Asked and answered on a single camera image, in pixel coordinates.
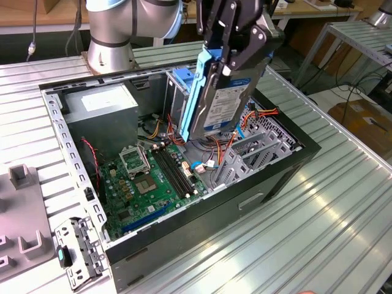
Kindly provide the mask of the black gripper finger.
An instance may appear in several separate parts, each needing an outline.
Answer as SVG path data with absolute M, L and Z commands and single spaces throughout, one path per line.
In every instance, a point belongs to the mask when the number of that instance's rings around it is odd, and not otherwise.
M 220 42 L 220 25 L 218 16 L 221 9 L 221 1 L 197 0 L 197 33 L 203 36 L 206 48 L 218 48 Z
M 243 33 L 226 26 L 217 72 L 229 76 L 232 72 L 254 68 L 273 50 L 274 38 L 275 25 L 270 17 L 259 18 Z

